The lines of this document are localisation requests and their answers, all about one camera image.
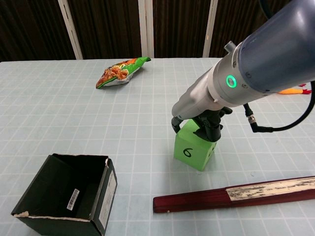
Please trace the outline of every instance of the grid tablecloth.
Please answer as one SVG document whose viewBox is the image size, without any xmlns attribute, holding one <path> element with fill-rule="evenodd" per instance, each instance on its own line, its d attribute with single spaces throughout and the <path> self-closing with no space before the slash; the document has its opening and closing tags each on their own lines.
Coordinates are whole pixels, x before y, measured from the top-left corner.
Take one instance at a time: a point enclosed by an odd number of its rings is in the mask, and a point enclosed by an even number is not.
<svg viewBox="0 0 315 236">
<path fill-rule="evenodd" d="M 0 63 L 0 236 L 38 233 L 10 216 L 48 154 L 103 154 L 118 188 L 107 236 L 315 235 L 315 201 L 153 214 L 166 194 L 315 174 L 315 113 L 285 132 L 254 134 L 243 107 L 223 118 L 204 172 L 173 159 L 171 108 L 219 59 L 153 59 L 122 86 L 95 89 L 121 59 Z M 309 95 L 272 95 L 251 107 L 282 126 Z"/>
</svg>

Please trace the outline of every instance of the open cardboard box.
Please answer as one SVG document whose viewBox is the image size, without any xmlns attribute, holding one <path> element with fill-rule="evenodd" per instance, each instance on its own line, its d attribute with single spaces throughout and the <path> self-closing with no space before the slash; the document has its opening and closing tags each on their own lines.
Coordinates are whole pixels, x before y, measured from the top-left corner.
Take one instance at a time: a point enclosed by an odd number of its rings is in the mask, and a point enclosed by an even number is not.
<svg viewBox="0 0 315 236">
<path fill-rule="evenodd" d="M 49 155 L 12 211 L 46 236 L 103 236 L 117 188 L 108 156 Z"/>
</svg>

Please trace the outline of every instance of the green led ring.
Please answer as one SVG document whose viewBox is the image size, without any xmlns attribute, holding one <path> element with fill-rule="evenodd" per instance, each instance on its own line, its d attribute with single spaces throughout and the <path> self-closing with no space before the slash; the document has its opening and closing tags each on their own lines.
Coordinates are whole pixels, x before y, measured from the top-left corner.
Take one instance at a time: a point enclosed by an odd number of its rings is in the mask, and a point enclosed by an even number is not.
<svg viewBox="0 0 315 236">
<path fill-rule="evenodd" d="M 233 84 L 231 85 L 229 82 L 229 79 L 231 79 L 233 81 Z M 237 82 L 236 79 L 233 75 L 228 75 L 226 77 L 226 84 L 230 87 L 230 88 L 235 88 L 237 86 Z"/>
</svg>

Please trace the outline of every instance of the box barcode label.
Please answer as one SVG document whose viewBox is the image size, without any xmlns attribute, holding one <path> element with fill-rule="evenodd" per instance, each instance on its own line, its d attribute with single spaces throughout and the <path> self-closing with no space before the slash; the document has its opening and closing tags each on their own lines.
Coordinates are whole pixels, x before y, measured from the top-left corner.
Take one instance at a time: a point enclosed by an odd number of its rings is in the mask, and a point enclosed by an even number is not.
<svg viewBox="0 0 315 236">
<path fill-rule="evenodd" d="M 75 204 L 75 201 L 77 200 L 77 197 L 78 197 L 79 193 L 80 193 L 80 191 L 75 188 L 73 193 L 72 193 L 72 196 L 70 198 L 70 201 L 68 203 L 68 206 L 67 206 L 68 210 L 73 210 L 73 206 Z"/>
<path fill-rule="evenodd" d="M 112 171 L 110 173 L 110 176 L 109 176 L 108 185 L 106 188 L 102 208 L 100 210 L 99 218 L 98 218 L 104 229 L 106 228 L 106 223 L 108 220 L 110 207 L 111 207 L 112 202 L 113 202 L 116 185 L 117 185 L 117 183 L 115 180 L 114 172 Z"/>
</svg>

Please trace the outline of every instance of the snack bag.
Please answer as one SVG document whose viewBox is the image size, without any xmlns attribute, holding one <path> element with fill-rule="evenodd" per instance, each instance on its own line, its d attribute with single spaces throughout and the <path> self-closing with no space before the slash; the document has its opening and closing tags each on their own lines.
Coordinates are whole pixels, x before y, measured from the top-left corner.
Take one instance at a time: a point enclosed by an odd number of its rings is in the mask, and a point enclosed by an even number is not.
<svg viewBox="0 0 315 236">
<path fill-rule="evenodd" d="M 142 67 L 146 61 L 151 61 L 151 59 L 149 57 L 134 58 L 108 67 L 96 83 L 96 88 L 100 89 L 103 86 L 121 85 L 129 82 L 133 73 Z"/>
</svg>

